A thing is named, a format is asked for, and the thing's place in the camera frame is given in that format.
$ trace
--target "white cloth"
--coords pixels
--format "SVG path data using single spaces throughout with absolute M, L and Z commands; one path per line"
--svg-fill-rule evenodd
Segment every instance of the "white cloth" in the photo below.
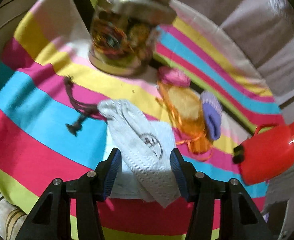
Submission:
M 119 148 L 122 156 L 111 197 L 156 200 L 163 207 L 177 199 L 180 193 L 170 167 L 170 152 L 175 148 L 171 127 L 149 122 L 127 100 L 102 101 L 98 110 L 108 124 L 105 158 L 112 147 Z

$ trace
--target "purple sock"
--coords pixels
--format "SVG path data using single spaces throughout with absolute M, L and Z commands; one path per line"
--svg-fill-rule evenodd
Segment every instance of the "purple sock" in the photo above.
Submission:
M 221 134 L 222 106 L 218 99 L 208 91 L 202 92 L 200 99 L 203 104 L 204 119 L 210 138 L 218 140 Z

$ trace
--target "red thermos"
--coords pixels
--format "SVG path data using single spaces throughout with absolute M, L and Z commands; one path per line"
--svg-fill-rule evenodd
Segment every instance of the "red thermos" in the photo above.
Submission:
M 274 178 L 294 164 L 294 122 L 279 125 L 254 135 L 234 148 L 234 163 L 239 164 L 240 174 L 247 185 Z

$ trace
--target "jar lid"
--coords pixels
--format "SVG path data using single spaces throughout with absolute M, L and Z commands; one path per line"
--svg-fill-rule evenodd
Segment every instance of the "jar lid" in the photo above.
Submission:
M 98 6 L 151 25 L 171 24 L 177 14 L 170 0 L 98 0 Z

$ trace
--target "striped tablecloth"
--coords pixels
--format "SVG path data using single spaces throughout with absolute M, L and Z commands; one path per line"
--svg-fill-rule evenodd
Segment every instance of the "striped tablecloth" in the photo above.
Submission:
M 103 159 L 104 120 L 87 119 L 77 137 L 65 123 L 74 122 L 63 85 L 75 82 L 74 97 L 83 102 L 125 98 L 149 120 L 170 123 L 159 106 L 157 62 L 182 69 L 197 91 L 209 90 L 223 105 L 222 136 L 206 162 L 178 146 L 184 158 L 213 179 L 241 181 L 232 163 L 233 147 L 264 123 L 283 123 L 272 93 L 255 68 L 228 36 L 188 6 L 172 0 L 178 18 L 160 27 L 161 40 L 148 71 L 135 78 L 100 72 L 88 60 L 88 28 L 97 0 L 39 0 L 8 41 L 0 62 L 0 191 L 29 212 L 54 178 L 77 179 Z M 261 209 L 266 183 L 245 187 Z M 98 204 L 106 240 L 184 239 L 192 205 L 182 198 L 163 209 L 142 200 L 108 199 Z M 75 202 L 71 203 L 72 237 L 77 239 Z M 219 201 L 215 203 L 212 239 L 219 233 Z

